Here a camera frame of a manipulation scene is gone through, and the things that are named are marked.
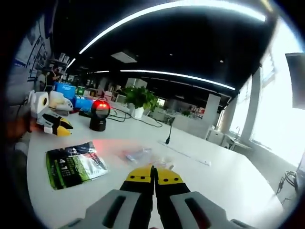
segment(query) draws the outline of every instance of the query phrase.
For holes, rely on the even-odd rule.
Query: white pot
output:
[[[141,119],[142,118],[142,115],[143,115],[143,112],[144,112],[144,108],[143,107],[139,107],[137,109],[134,110],[133,112],[133,117],[135,119]]]
[[[132,115],[134,112],[134,104],[127,104],[127,108],[129,109],[129,114]]]

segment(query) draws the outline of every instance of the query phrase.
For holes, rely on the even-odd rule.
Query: microphone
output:
[[[165,141],[165,144],[167,144],[167,145],[169,144],[169,142],[170,142],[170,140],[171,140],[172,124],[173,124],[173,122],[171,122],[170,134],[168,135],[168,138],[167,138],[166,141]]]

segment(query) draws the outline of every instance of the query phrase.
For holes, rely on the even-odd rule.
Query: white cabinet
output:
[[[224,139],[224,134],[216,131],[216,130],[210,130],[210,133],[207,137],[207,141],[212,142],[216,145],[221,145]]]

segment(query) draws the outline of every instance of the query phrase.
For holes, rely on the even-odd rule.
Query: green packet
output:
[[[109,172],[103,159],[97,157],[92,142],[48,151],[47,170],[55,190],[79,185]]]

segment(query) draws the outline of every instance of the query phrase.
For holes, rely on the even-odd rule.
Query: ceiling light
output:
[[[184,7],[184,6],[203,6],[203,7],[211,7],[211,8],[218,8],[218,9],[224,9],[224,10],[230,10],[234,12],[238,12],[240,14],[247,15],[249,17],[258,19],[259,21],[265,21],[266,17],[261,14],[260,12],[257,12],[249,7],[238,5],[231,2],[226,2],[223,0],[182,0],[177,2],[169,2],[157,6],[153,6],[144,10],[141,10],[137,13],[134,13],[117,23],[113,24],[109,28],[105,29],[103,32],[101,32],[99,35],[97,35],[93,40],[91,40],[80,52],[79,54],[82,54],[84,51],[86,51],[91,45],[93,45],[98,39],[106,35],[107,33],[111,32],[115,28],[135,19],[138,17],[141,17],[145,14],[156,12],[159,10],[174,8],[174,7]]]
[[[235,91],[235,88],[230,87],[228,85],[222,84],[222,83],[217,83],[214,82],[212,80],[206,80],[203,78],[199,78],[199,77],[194,77],[194,76],[190,76],[190,75],[182,75],[182,74],[177,74],[177,73],[167,73],[167,72],[158,72],[158,71],[148,71],[148,70],[120,70],[121,72],[131,72],[131,73],[157,73],[157,74],[165,74],[165,75],[175,75],[175,76],[180,76],[180,77],[184,77],[184,78],[189,78],[189,79],[193,79],[193,80],[199,80],[199,81],[203,81],[206,83],[212,83],[221,87],[225,87],[228,88],[230,90]]]
[[[118,52],[113,55],[111,55],[113,58],[117,59],[118,61],[121,61],[123,63],[137,63],[137,61],[132,58],[131,56],[127,55],[124,52]]]
[[[175,95],[177,98],[184,99],[183,95]]]
[[[97,72],[94,72],[94,73],[108,73],[109,71],[97,71]]]
[[[71,66],[71,64],[73,64],[73,62],[75,61],[76,59],[73,58],[73,60],[70,62],[70,64],[68,64],[67,68],[69,68]]]

